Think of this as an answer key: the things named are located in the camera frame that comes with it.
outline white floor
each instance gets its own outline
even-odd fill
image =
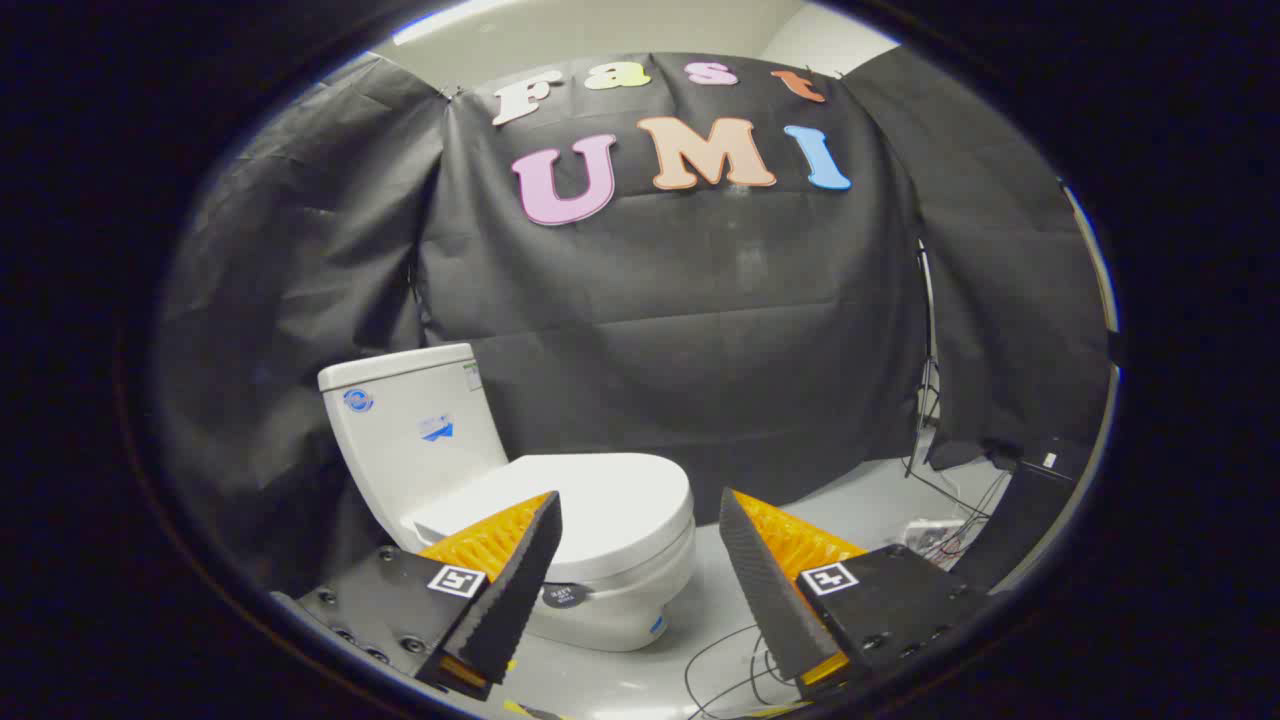
[[[928,447],[920,439],[916,457]],[[986,460],[954,468],[940,477],[918,462],[916,471],[940,487],[952,489],[969,505],[1000,474]],[[813,495],[783,506],[788,512],[838,534],[867,550],[896,542],[904,524],[918,518],[966,519],[969,511],[914,478],[904,478],[899,460],[864,462]],[[1000,502],[1004,483],[988,503]],[[684,673],[700,650],[753,624],[751,614],[730,566],[719,528],[698,528],[696,569],[689,585],[668,606],[669,628],[652,646],[635,652],[612,653],[570,647],[525,635],[516,651],[516,666],[506,683],[495,685],[485,703],[448,694],[444,701],[484,717],[517,717],[515,702],[572,720],[684,720],[698,712],[685,691]],[[701,703],[750,676],[753,647],[759,633],[751,628],[719,643],[696,659],[689,683]],[[756,673],[764,673],[760,646]],[[760,697],[769,705],[799,700],[796,691],[769,675],[756,680]],[[718,717],[739,717],[764,710],[750,684],[707,705]]]

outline toilet lid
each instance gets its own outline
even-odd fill
[[[561,493],[563,530],[548,583],[582,583],[635,568],[675,542],[692,519],[680,465],[630,452],[526,455],[408,519],[449,536],[553,489]]]

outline orange letter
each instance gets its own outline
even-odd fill
[[[823,97],[822,95],[818,95],[817,92],[809,90],[809,86],[813,85],[812,82],[792,73],[791,70],[773,70],[769,74],[776,78],[782,78],[782,82],[787,83],[787,90],[795,92],[796,95],[804,97],[805,100],[813,100],[814,102],[827,101],[827,99]]]
[[[719,182],[724,159],[728,159],[728,181],[735,184],[768,187],[778,178],[764,168],[764,160],[751,141],[751,123],[741,118],[719,118],[703,140],[680,118],[645,118],[637,128],[649,131],[658,151],[659,173],[653,178],[658,190],[684,190],[698,184],[698,176],[685,168],[689,160],[707,182]]]

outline toilet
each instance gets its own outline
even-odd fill
[[[559,491],[563,532],[527,630],[607,651],[667,629],[692,575],[694,503],[675,462],[636,452],[508,461],[471,346],[342,363],[319,374],[329,424],[365,502],[408,551]]]

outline pink letter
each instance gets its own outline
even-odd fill
[[[552,163],[559,150],[539,150],[512,163],[511,169],[520,176],[520,200],[529,219],[540,225],[563,225],[589,218],[613,199],[613,164],[609,146],[618,138],[612,135],[593,135],[573,143],[573,151],[586,159],[586,192],[572,200],[556,195]]]
[[[698,85],[736,85],[737,76],[719,63],[689,63],[685,65],[690,82]]]

